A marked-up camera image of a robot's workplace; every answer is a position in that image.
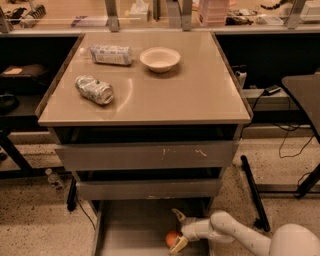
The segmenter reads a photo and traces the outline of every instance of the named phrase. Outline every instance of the crushed soda can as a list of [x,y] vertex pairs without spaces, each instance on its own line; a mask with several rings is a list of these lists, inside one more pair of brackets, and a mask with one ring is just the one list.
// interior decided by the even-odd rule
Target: crushed soda can
[[83,97],[99,105],[109,104],[113,100],[112,86],[90,75],[78,76],[76,88]]

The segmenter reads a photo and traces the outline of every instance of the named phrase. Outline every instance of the orange object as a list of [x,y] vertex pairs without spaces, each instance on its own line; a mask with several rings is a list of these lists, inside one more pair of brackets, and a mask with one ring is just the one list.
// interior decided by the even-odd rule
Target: orange object
[[176,238],[178,236],[181,236],[182,234],[178,231],[169,231],[169,233],[166,235],[166,244],[170,248],[174,242],[176,241]]

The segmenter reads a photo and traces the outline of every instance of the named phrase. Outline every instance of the bottom shelf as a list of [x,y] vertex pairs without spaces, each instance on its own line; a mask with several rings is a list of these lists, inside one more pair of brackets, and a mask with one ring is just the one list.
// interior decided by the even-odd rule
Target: bottom shelf
[[[186,216],[202,217],[206,206],[202,199],[101,201],[92,255],[168,255],[166,234],[180,230],[172,208]],[[179,255],[209,255],[208,243],[204,240],[189,243]]]

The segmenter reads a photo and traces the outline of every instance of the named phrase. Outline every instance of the speckled floor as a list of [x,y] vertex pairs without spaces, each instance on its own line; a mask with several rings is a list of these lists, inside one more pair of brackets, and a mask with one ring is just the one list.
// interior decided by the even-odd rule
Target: speckled floor
[[[281,149],[281,155],[299,153],[309,138],[288,138]],[[224,183],[214,209],[229,212],[238,221],[253,227],[258,214],[252,203],[250,190],[241,171],[241,155],[246,155],[257,183],[296,184],[306,172],[312,171],[320,162],[320,146],[315,139],[296,157],[279,157],[279,148],[283,142],[277,139],[245,139],[224,175]],[[28,146],[21,146],[29,152]],[[34,165],[59,161],[51,152],[50,144],[28,160],[36,157]],[[8,168],[10,159],[0,163],[0,169]],[[91,255],[94,229],[79,206],[69,212],[66,208],[70,176],[63,176],[67,184],[65,191],[56,192],[46,177],[0,180],[0,256],[37,256],[37,255]],[[89,204],[79,197],[81,205],[95,222],[96,218]],[[283,224],[296,223],[305,226],[320,237],[320,195],[307,195],[303,199],[294,199],[292,195],[268,196],[262,199],[272,236]],[[238,242],[215,244],[216,256],[251,255]]]

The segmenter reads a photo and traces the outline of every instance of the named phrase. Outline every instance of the drawer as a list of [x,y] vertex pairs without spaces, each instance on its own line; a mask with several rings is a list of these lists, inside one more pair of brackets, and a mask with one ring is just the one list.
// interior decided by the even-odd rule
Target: drawer
[[[179,230],[172,208],[188,217],[203,217],[205,203],[187,200],[102,201],[93,243],[94,256],[168,255],[166,234]],[[207,240],[189,243],[179,255],[212,255]]]
[[86,200],[212,198],[221,186],[221,178],[77,182]]
[[234,141],[102,143],[59,145],[68,171],[227,167]]

